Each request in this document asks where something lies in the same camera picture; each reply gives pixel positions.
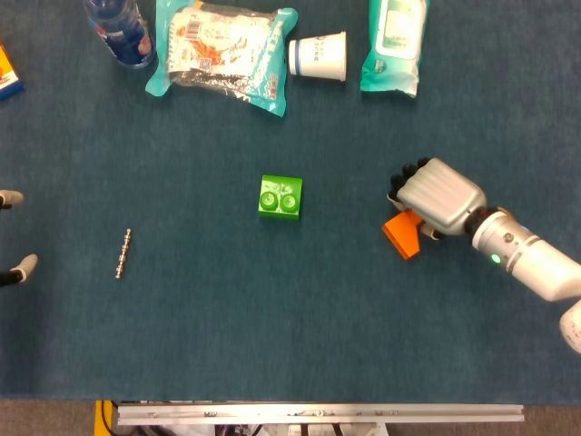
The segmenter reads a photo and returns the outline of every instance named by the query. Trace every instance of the paper cup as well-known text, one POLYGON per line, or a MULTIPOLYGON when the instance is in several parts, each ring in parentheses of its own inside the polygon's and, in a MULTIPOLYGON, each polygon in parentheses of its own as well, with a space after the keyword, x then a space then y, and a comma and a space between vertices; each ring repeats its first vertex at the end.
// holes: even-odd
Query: paper cup
POLYGON ((346 32, 290 41, 290 73, 345 82, 347 75, 346 43, 346 32))

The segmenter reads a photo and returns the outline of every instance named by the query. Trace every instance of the orange block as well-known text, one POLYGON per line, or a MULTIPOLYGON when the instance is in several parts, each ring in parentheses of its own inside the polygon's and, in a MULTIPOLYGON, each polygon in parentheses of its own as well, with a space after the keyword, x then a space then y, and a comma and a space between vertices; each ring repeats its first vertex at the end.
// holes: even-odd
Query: orange block
POLYGON ((418 225, 420 223, 419 216, 412 211, 405 211, 383 224, 383 232, 405 260, 419 253, 418 225))

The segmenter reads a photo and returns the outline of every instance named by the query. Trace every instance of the green lego brick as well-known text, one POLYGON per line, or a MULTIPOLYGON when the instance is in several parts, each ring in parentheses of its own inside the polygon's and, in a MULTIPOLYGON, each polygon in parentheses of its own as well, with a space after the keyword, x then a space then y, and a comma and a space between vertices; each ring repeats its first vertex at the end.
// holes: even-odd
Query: green lego brick
POLYGON ((298 220, 302 179, 263 175, 258 213, 261 216, 298 220))

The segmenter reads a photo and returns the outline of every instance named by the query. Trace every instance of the plastic bag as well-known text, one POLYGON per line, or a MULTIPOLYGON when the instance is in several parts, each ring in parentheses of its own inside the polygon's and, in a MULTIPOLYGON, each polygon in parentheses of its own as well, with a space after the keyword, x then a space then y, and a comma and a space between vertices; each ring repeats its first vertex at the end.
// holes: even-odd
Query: plastic bag
POLYGON ((171 83, 205 86, 283 116, 284 38, 294 9, 261 14, 196 0, 157 0, 160 63, 145 90, 162 96, 171 83))
POLYGON ((421 41, 430 0, 369 0, 371 51, 361 91, 418 93, 421 41))

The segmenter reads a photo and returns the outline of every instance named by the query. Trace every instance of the robotic hand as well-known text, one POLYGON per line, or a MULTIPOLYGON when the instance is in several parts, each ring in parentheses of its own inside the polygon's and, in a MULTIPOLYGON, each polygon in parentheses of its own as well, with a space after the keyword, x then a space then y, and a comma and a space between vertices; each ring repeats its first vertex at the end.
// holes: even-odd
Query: robotic hand
MULTIPOLYGON (((20 204, 25 197, 18 191, 0 191, 0 209, 10 209, 20 204)), ((38 262, 36 254, 29 254, 18 265, 7 272, 0 272, 0 286, 24 282, 38 262)))
MULTIPOLYGON (((407 164, 391 177, 388 199, 423 220, 422 232, 467 234, 472 246, 547 301, 581 296, 581 265, 520 225, 502 208, 487 207, 482 190, 439 159, 407 164)), ((561 332, 581 353, 581 302, 561 318, 561 332)))

